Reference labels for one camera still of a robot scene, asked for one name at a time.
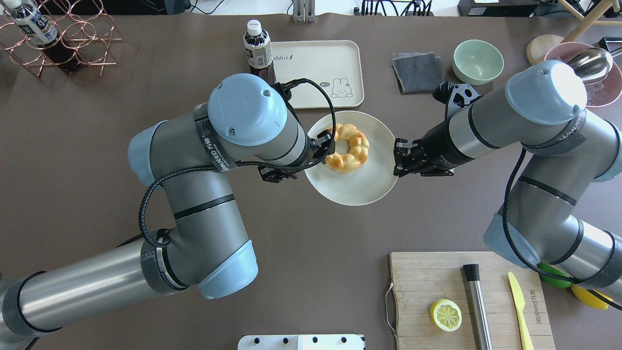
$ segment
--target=green bowl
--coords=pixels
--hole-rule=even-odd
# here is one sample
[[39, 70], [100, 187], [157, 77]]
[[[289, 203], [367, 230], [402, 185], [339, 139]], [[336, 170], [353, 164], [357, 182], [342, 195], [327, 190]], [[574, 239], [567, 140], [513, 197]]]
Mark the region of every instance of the green bowl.
[[503, 56], [496, 47], [482, 40], [467, 40], [453, 51], [453, 72], [471, 85], [482, 85], [503, 71]]

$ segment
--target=stainless steel muddler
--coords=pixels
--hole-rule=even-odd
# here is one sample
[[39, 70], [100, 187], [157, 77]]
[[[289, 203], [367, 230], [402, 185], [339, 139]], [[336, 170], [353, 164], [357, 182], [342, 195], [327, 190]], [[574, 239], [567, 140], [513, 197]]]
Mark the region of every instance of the stainless steel muddler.
[[467, 291], [466, 300], [471, 311], [471, 323], [473, 323], [473, 333], [475, 334], [475, 344], [479, 350], [492, 350], [493, 343], [488, 330], [488, 320], [486, 319], [486, 309], [484, 308], [484, 297], [481, 293], [480, 285], [480, 266], [476, 263], [463, 265]]

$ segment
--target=wooden cutting board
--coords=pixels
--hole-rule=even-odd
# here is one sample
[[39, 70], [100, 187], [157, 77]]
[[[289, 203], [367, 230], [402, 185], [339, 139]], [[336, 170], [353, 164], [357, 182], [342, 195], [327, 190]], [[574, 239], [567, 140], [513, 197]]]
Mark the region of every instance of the wooden cutting board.
[[[493, 349], [521, 350], [518, 322], [508, 272], [525, 296], [523, 315], [535, 350], [554, 350], [553, 335], [536, 272], [519, 268], [493, 252], [393, 252], [391, 275], [397, 319], [397, 349], [475, 350], [462, 265], [480, 265], [488, 327]], [[462, 311], [462, 325], [445, 332], [430, 318], [432, 303], [453, 300]]]

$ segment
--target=lemon slice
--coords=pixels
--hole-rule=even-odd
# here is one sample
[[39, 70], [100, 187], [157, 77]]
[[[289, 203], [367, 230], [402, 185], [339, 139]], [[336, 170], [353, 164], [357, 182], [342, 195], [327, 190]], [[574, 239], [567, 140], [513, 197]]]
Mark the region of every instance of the lemon slice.
[[453, 332], [462, 324], [460, 308], [449, 299], [435, 301], [430, 309], [430, 316], [434, 324], [446, 332]]

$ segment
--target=cable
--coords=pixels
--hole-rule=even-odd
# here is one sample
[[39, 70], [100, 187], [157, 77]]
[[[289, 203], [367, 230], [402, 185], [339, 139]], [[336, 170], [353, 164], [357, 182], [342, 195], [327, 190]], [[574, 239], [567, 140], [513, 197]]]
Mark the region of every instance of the cable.
[[164, 248], [170, 243], [169, 237], [164, 237], [164, 239], [162, 240], [162, 243], [154, 240], [151, 237], [151, 235], [149, 235], [149, 231], [147, 231], [147, 225], [145, 224], [145, 211], [147, 210], [147, 203], [149, 203], [149, 199], [151, 198], [151, 195], [153, 194], [157, 186], [159, 186], [162, 182], [168, 179], [171, 179], [175, 176], [192, 173], [195, 171], [210, 171], [210, 170], [216, 170], [216, 167], [210, 166], [210, 165], [201, 165], [201, 166], [192, 166], [192, 167], [185, 168], [185, 169], [175, 170], [164, 176], [159, 177], [157, 180], [152, 182], [151, 185], [149, 185], [149, 188], [147, 188], [147, 192], [145, 192], [145, 195], [142, 197], [141, 207], [138, 212], [138, 226], [141, 230], [142, 238], [144, 238], [147, 241], [147, 243], [157, 248]]
[[26, 346], [26, 348], [24, 350], [30, 350], [32, 349], [33, 346], [35, 346], [35, 343], [39, 340], [40, 337], [36, 337], [33, 340], [30, 341], [30, 343], [28, 344], [28, 346]]
[[400, 16], [408, 16], [408, 10], [411, 8], [411, 5], [414, 6], [412, 13], [414, 16], [415, 10], [419, 7], [419, 2], [417, 0], [412, 0], [411, 2], [408, 3], [408, 5], [406, 5], [406, 8], [402, 11], [402, 14]]
[[419, 0], [420, 4], [423, 4], [423, 6], [420, 6], [419, 10], [417, 10], [417, 16], [425, 16], [425, 8], [427, 7], [427, 4], [425, 3], [425, 0]]
[[[502, 215], [502, 219], [503, 219], [503, 232], [505, 233], [506, 239], [508, 240], [508, 243], [510, 245], [510, 247], [512, 248], [512, 251], [514, 252], [514, 254], [517, 256], [518, 259], [520, 259], [520, 261], [527, 265], [527, 267], [529, 267], [531, 270], [534, 270], [535, 272], [537, 272], [539, 275], [541, 276], [546, 276], [549, 278], [554, 278], [556, 280], [562, 280], [562, 281], [566, 281], [566, 282], [570, 282], [574, 285], [579, 284], [583, 281], [578, 280], [576, 278], [573, 277], [566, 277], [566, 276], [560, 276], [560, 275], [556, 275], [554, 273], [550, 273], [550, 272], [546, 272], [541, 270], [540, 268], [538, 268], [537, 266], [533, 265], [531, 262], [527, 261], [527, 259], [525, 259], [525, 257], [523, 257], [523, 255], [518, 251], [518, 249], [516, 248], [516, 244], [514, 244], [514, 240], [512, 239], [512, 237], [509, 234], [509, 227], [508, 227], [508, 202], [509, 202], [509, 193], [510, 190], [512, 189], [512, 184], [514, 183], [514, 179], [516, 178], [516, 174], [518, 173], [518, 170], [520, 169], [522, 162], [525, 160], [525, 155], [527, 154], [527, 151], [523, 148], [521, 150], [521, 155], [518, 157], [518, 161], [516, 162], [516, 165], [514, 166], [514, 169], [512, 170], [512, 173], [509, 177], [508, 180], [508, 184], [506, 185], [506, 190], [504, 193], [504, 199], [503, 199], [503, 215]], [[592, 295], [594, 295], [595, 297], [597, 297], [598, 299], [600, 299], [601, 301], [604, 301], [605, 303], [613, 306], [614, 308], [621, 310], [622, 311], [622, 306], [620, 306], [617, 303], [614, 303], [613, 301], [610, 301], [609, 299], [601, 296], [600, 294], [596, 293], [594, 290], [588, 290]]]
[[393, 6], [393, 9], [395, 10], [395, 15], [399, 16], [399, 12], [397, 11], [397, 7], [395, 6], [395, 4], [393, 3], [393, 1], [389, 0], [389, 4], [391, 4], [391, 6]]
[[386, 16], [387, 15], [387, 10], [384, 8], [384, 2], [382, 2], [382, 0], [376, 0], [376, 10], [374, 11], [374, 14], [376, 16], [378, 15], [378, 5], [382, 5], [383, 6], [383, 13]]
[[121, 244], [117, 245], [116, 247], [117, 247], [117, 248], [122, 247], [122, 246], [124, 246], [124, 245], [126, 245], [126, 244], [130, 244], [130, 243], [135, 242], [135, 241], [137, 241], [137, 240], [139, 240], [139, 239], [142, 239], [142, 234], [140, 234], [140, 235], [135, 235], [134, 237], [132, 237], [132, 238], [128, 239], [127, 241], [125, 241], [125, 242], [123, 242], [123, 243], [121, 243]]
[[191, 8], [191, 10], [190, 10], [190, 12], [193, 12], [195, 9], [197, 9], [197, 10], [199, 10], [202, 14], [213, 14], [213, 13], [216, 11], [216, 9], [218, 8], [218, 6], [220, 6], [220, 4], [222, 4], [222, 3], [223, 3], [223, 1], [225, 1], [225, 0], [220, 0], [220, 2], [218, 3], [218, 5], [216, 5], [216, 7], [214, 7], [214, 9], [213, 9], [213, 10], [211, 10], [211, 12], [205, 12], [205, 11], [203, 11], [203, 10], [201, 10], [200, 8], [198, 8], [198, 7], [197, 7], [198, 0], [196, 0], [196, 1], [195, 1], [195, 4], [190, 6], [190, 7], [192, 7], [192, 8]]
[[[326, 91], [324, 91], [324, 89], [319, 86], [317, 83], [315, 83], [312, 80], [306, 79], [306, 78], [302, 78], [302, 79], [295, 79], [292, 80], [290, 82], [287, 82], [285, 84], [282, 84], [282, 86], [284, 87], [285, 91], [288, 91], [302, 83], [307, 83], [307, 84], [311, 84], [313, 85], [318, 91], [320, 91], [322, 93], [322, 95], [324, 95], [324, 98], [326, 98], [326, 101], [328, 102], [328, 107], [330, 108], [330, 114], [332, 116], [332, 132], [330, 133], [330, 145], [326, 148], [326, 151], [324, 152], [324, 154], [319, 157], [318, 159], [316, 159], [315, 161], [307, 164], [307, 165], [303, 165], [303, 166], [279, 166], [279, 165], [274, 165], [274, 164], [269, 164], [269, 163], [264, 163], [264, 162], [257, 162], [257, 161], [237, 161], [235, 164], [237, 166], [264, 166], [266, 168], [271, 168], [271, 169], [276, 169], [276, 170], [281, 170], [281, 171], [285, 171], [285, 172], [292, 172], [292, 173], [297, 173], [299, 171], [303, 171], [305, 169], [311, 168], [313, 166], [316, 166], [318, 164], [320, 164], [322, 161], [324, 161], [324, 159], [328, 156], [328, 154], [330, 153], [330, 149], [332, 148], [333, 144], [335, 143], [335, 131], [337, 130], [337, 118], [335, 116], [335, 108], [333, 107], [333, 103], [330, 100], [330, 97], [328, 97], [328, 94], [326, 94]], [[149, 203], [149, 199], [151, 198], [151, 195], [153, 194], [153, 192], [155, 191], [155, 189], [157, 188], [157, 186], [160, 186], [160, 184], [168, 179], [172, 179], [175, 176], [179, 176], [179, 175], [183, 175], [183, 174], [188, 174], [188, 173], [193, 173], [195, 171], [213, 171], [216, 170], [216, 167], [212, 166], [212, 165], [201, 165], [201, 166], [192, 166], [189, 168], [184, 168], [184, 169], [179, 169], [179, 170], [175, 170], [172, 171], [166, 175], [163, 175], [161, 177], [159, 177], [157, 180], [155, 180], [154, 182], [151, 183], [151, 185], [149, 185], [149, 187], [147, 188], [147, 191], [145, 192], [145, 195], [142, 197], [142, 201], [141, 201], [141, 206], [139, 208], [138, 211], [138, 226], [140, 228], [141, 234], [140, 237], [144, 238], [145, 241], [147, 241], [147, 243], [149, 243], [150, 245], [152, 245], [153, 247], [157, 247], [157, 248], [164, 248], [166, 246], [168, 246], [168, 244], [170, 243], [170, 237], [167, 235], [169, 231], [166, 232], [165, 235], [163, 235], [162, 241], [158, 242], [157, 240], [154, 240], [151, 235], [149, 234], [149, 231], [147, 231], [147, 225], [145, 223], [145, 212], [147, 210], [147, 203]], [[125, 241], [124, 243], [122, 243], [121, 245], [124, 244], [128, 244], [131, 243], [133, 241], [135, 241], [138, 236], [136, 237], [132, 237], [129, 240]]]
[[614, 308], [622, 311], [622, 306], [620, 306], [620, 304], [614, 303], [613, 301], [605, 298], [602, 294], [597, 293], [595, 290], [588, 290], [593, 296], [597, 297], [598, 299], [600, 299], [601, 301], [604, 301], [605, 303], [613, 306]]
[[430, 16], [430, 12], [432, 11], [432, 0], [430, 0], [430, 2], [428, 2], [428, 11], [427, 14], [425, 14], [426, 16]]

